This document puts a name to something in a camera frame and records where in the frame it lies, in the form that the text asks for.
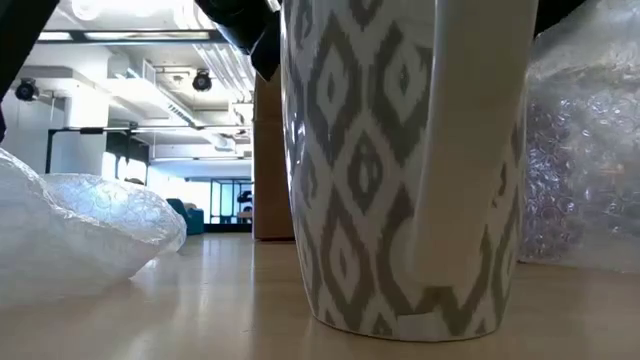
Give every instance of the ceiling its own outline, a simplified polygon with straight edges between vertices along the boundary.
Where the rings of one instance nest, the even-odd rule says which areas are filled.
[[[193,0],[61,0],[45,30],[199,30],[214,29],[215,25],[202,13]],[[110,46],[114,54],[124,54],[131,61],[144,59],[156,71],[155,85],[166,92],[181,108],[191,114],[200,111],[228,111],[234,103],[251,103],[255,74],[246,56],[238,53],[228,44],[154,44]],[[193,78],[199,69],[210,69],[213,87],[208,92],[197,92],[192,87]],[[132,90],[127,80],[104,85],[109,90]],[[136,99],[123,92],[113,92],[121,96],[132,109],[121,106],[110,107],[110,124],[135,121],[146,125],[145,121],[158,123],[165,118],[175,125],[175,117],[168,114],[166,107],[157,103]],[[234,116],[216,117],[215,121],[203,118],[204,125],[236,125]],[[138,134],[138,137],[155,144],[208,144],[206,137],[193,133]]]

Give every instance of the blue chair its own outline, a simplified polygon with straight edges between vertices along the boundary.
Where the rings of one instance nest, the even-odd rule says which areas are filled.
[[[184,203],[180,199],[167,199],[171,207],[182,217],[187,223],[187,235],[199,235],[204,233],[204,211],[200,209],[189,209],[184,207]]]

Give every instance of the security camera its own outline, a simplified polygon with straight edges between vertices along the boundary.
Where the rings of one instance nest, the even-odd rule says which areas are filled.
[[[209,77],[208,70],[198,70],[198,74],[193,79],[193,88],[196,91],[209,91],[211,90],[211,77]]]
[[[18,100],[31,102],[38,99],[40,90],[36,86],[36,80],[24,78],[20,80],[20,85],[16,89],[16,97]]]

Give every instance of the diamond pattern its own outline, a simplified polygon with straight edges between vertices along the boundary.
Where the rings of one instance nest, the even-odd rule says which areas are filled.
[[[338,226],[344,230],[345,240],[357,258],[355,266],[358,267],[359,278],[356,283],[352,284],[355,290],[351,299],[347,298],[339,285],[335,274],[338,269],[334,269],[330,261],[332,247],[337,246],[334,240]],[[351,331],[358,331],[367,304],[374,294],[373,274],[371,273],[368,251],[360,240],[351,215],[344,207],[344,203],[335,188],[331,191],[329,208],[327,209],[327,221],[322,230],[320,258],[327,289],[331,293],[338,311],[344,317],[347,327]]]
[[[351,14],[363,30],[376,17],[381,5],[382,0],[349,0]]]
[[[410,111],[408,118],[403,122],[398,109],[396,109],[393,101],[386,92],[388,86],[385,84],[385,76],[388,71],[391,71],[391,64],[394,57],[400,56],[401,60],[405,60],[400,54],[403,41],[404,34],[395,22],[392,23],[387,36],[380,44],[378,53],[374,57],[373,66],[369,71],[369,105],[371,106],[371,112],[380,130],[389,142],[396,161],[402,167],[404,167],[407,158],[419,144],[421,135],[427,124],[433,55],[431,49],[415,48],[420,57],[421,70],[424,70],[427,78],[424,82],[424,88],[419,93],[417,103]],[[403,64],[402,69],[407,69],[406,64]],[[408,88],[414,76],[417,75],[407,75],[403,70],[400,70],[399,74],[395,74],[395,77],[399,79],[400,88],[403,87],[402,83],[407,80],[409,81],[409,83],[406,84]]]
[[[513,160],[516,164],[520,163],[520,158],[522,157],[524,129],[524,123],[523,125],[515,124],[511,132],[511,151],[513,152]]]
[[[329,52],[332,49],[335,50],[342,62],[342,69],[329,69],[325,66]],[[318,95],[320,93],[327,94],[328,92],[327,89],[319,89],[320,77],[323,71],[336,71],[340,76],[344,76],[347,79],[346,95],[342,103],[336,105],[339,109],[335,119],[327,119],[325,111],[323,111],[319,103]],[[347,34],[333,13],[329,15],[329,21],[322,34],[307,86],[309,124],[316,135],[327,162],[333,167],[344,146],[346,132],[360,112],[362,86],[360,63],[353,53]]]
[[[302,190],[302,197],[307,206],[311,207],[311,200],[316,197],[318,192],[318,178],[316,177],[316,168],[313,165],[311,156],[305,155],[302,161],[301,171],[302,179],[300,179],[300,188]]]
[[[403,222],[411,219],[412,215],[413,206],[409,194],[404,187],[401,187],[391,205],[391,210],[387,214],[388,222],[383,228],[377,253],[380,291],[389,305],[391,305],[396,316],[430,313],[439,306],[442,309],[443,320],[447,324],[451,335],[459,336],[467,330],[473,313],[480,305],[489,287],[493,252],[488,232],[485,230],[481,242],[481,270],[462,306],[459,305],[458,298],[452,287],[426,287],[423,290],[420,302],[414,309],[398,283],[393,279],[390,259],[391,244],[396,237],[396,232]]]
[[[287,154],[289,156],[289,172],[293,177],[297,169],[297,161],[301,157],[302,145],[304,143],[301,138],[301,127],[303,125],[304,113],[304,86],[300,73],[295,65],[293,54],[291,49],[288,49],[288,56],[285,57],[285,77],[288,83],[291,84],[290,94],[284,98],[284,106],[286,109],[285,119],[285,143],[287,145]]]
[[[505,139],[509,145],[487,214],[491,223],[508,218],[504,234],[490,233],[493,226],[479,234],[480,266],[470,274],[471,289],[462,294],[460,284],[417,286],[395,268],[401,256],[396,242],[403,241],[413,218],[407,186],[416,181],[416,169],[408,167],[420,163],[414,154],[422,151],[428,120],[432,51],[405,36],[404,24],[394,22],[396,13],[382,17],[382,0],[323,3],[322,9],[312,4],[285,2],[285,28],[292,31],[282,68],[295,230],[314,316],[339,329],[386,338],[402,339],[393,331],[398,317],[429,313],[421,329],[427,335],[420,340],[495,330],[509,296],[519,236],[521,210],[509,196],[519,196],[524,125]],[[376,45],[364,44],[365,38]],[[352,44],[367,51],[355,53]],[[347,141],[355,143],[353,152]],[[379,199],[391,195],[388,203]],[[433,330],[442,328],[448,334]]]
[[[389,326],[389,323],[382,317],[382,314],[378,314],[375,324],[373,324],[372,333],[378,336],[390,337],[393,335],[393,330]]]
[[[496,315],[496,321],[498,324],[502,323],[502,317],[504,316],[504,310],[507,306],[507,300],[511,293],[511,285],[507,286],[507,290],[504,290],[504,271],[505,254],[509,245],[515,241],[520,234],[520,193],[516,187],[513,195],[513,203],[511,204],[511,210],[509,211],[509,218],[504,225],[502,235],[500,237],[500,244],[496,251],[495,264],[493,265],[493,280],[491,282],[491,292],[493,295],[493,305]]]
[[[364,214],[380,190],[383,171],[382,160],[375,145],[369,135],[363,132],[347,169],[347,181],[354,201]]]
[[[293,27],[293,40],[296,43],[296,49],[302,49],[304,40],[311,34],[313,25],[313,8],[311,0],[298,0],[298,12],[296,13],[296,22]]]
[[[319,299],[320,299],[320,287],[322,286],[322,277],[320,274],[320,263],[318,260],[318,252],[314,245],[311,231],[309,231],[309,225],[304,215],[300,212],[299,215],[300,225],[304,236],[298,237],[298,249],[301,252],[300,257],[302,265],[306,271],[303,271],[305,275],[311,276],[311,284],[307,281],[306,276],[303,276],[305,289],[311,302],[311,310],[314,314],[319,314]]]

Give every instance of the table surface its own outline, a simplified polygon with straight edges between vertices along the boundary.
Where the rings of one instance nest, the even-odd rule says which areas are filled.
[[[471,341],[346,334],[311,318],[295,245],[189,238],[102,295],[0,311],[0,359],[640,359],[640,276],[519,265]]]

